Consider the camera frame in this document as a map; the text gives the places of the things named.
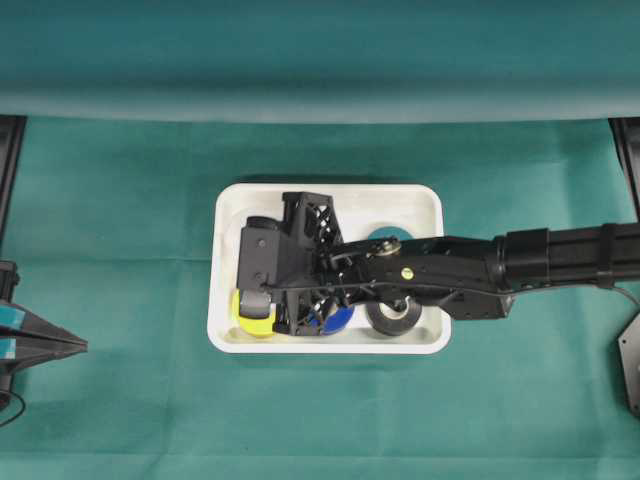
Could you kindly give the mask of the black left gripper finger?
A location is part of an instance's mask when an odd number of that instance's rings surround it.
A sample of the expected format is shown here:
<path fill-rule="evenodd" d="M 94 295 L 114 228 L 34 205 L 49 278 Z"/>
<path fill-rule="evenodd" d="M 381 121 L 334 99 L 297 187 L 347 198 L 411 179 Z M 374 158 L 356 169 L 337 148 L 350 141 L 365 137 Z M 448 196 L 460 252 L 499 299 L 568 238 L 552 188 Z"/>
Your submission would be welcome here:
<path fill-rule="evenodd" d="M 87 343 L 64 343 L 41 339 L 2 339 L 1 372 L 16 373 L 36 365 L 86 353 Z"/>
<path fill-rule="evenodd" d="M 23 306 L 1 302 L 1 335 L 82 345 L 83 339 Z"/>

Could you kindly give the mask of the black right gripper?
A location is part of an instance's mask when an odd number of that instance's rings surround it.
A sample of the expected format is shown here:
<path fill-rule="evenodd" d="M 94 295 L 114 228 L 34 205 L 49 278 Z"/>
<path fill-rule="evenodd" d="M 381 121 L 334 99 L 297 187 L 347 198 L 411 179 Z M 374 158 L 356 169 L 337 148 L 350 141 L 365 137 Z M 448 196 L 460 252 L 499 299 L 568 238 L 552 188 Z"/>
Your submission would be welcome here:
<path fill-rule="evenodd" d="M 359 278 L 350 273 L 364 256 L 365 241 L 346 242 L 333 198 L 311 192 L 285 192 L 277 273 L 272 281 L 276 304 L 273 331 L 289 336 L 322 336 L 308 323 L 316 312 L 321 323 L 338 308 L 353 307 Z"/>

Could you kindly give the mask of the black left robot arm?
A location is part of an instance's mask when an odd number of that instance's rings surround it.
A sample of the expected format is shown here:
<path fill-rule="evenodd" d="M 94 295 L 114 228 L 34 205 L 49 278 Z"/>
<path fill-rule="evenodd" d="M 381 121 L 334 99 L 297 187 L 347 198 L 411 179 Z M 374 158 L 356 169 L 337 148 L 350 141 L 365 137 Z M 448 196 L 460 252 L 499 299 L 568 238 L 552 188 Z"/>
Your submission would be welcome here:
<path fill-rule="evenodd" d="M 16 406 L 17 411 L 1 418 L 1 427 L 17 420 L 26 410 L 26 401 L 14 390 L 14 379 L 19 372 L 89 350 L 87 340 L 14 303 L 13 294 L 19 282 L 17 264 L 2 260 L 1 414 L 12 406 Z"/>

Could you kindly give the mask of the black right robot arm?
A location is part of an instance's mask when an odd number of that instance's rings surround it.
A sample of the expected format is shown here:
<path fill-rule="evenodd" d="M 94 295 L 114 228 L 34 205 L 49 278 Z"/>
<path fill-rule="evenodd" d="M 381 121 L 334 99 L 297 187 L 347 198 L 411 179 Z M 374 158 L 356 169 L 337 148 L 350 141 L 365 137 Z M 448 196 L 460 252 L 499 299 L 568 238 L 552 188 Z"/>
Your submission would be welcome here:
<path fill-rule="evenodd" d="M 614 289 L 639 278 L 639 226 L 509 232 L 491 240 L 454 236 L 344 242 L 332 200 L 288 192 L 278 272 L 265 287 L 276 305 L 273 329 L 292 336 L 326 331 L 335 310 L 362 305 L 385 336 L 411 330 L 425 307 L 454 320 L 501 319 L 526 291 L 593 286 Z"/>

